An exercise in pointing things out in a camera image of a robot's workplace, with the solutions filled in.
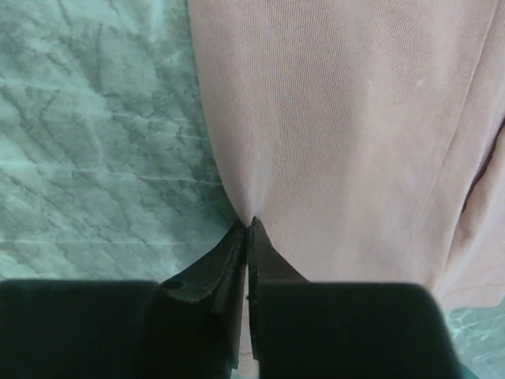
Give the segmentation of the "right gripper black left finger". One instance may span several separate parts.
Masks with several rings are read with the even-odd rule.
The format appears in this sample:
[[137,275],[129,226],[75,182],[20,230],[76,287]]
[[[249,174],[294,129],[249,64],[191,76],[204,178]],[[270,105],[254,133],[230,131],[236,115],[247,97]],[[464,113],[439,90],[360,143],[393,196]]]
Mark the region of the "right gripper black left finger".
[[238,365],[245,228],[162,283],[4,280],[4,378],[228,378]]

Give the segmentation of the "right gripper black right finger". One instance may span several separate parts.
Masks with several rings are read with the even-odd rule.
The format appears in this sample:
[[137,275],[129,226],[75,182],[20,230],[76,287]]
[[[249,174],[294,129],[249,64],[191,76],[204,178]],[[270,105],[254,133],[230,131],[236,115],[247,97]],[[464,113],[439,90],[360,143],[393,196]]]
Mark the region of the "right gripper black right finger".
[[249,325],[262,378],[459,378],[433,297],[411,283],[312,283],[247,234]]

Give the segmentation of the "pink t-shirt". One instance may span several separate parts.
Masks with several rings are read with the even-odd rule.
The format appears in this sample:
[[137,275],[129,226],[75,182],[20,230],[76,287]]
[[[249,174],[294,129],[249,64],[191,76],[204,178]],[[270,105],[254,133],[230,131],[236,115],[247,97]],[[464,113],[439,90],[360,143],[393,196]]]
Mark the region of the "pink t-shirt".
[[240,220],[315,281],[504,296],[501,1],[191,1]]

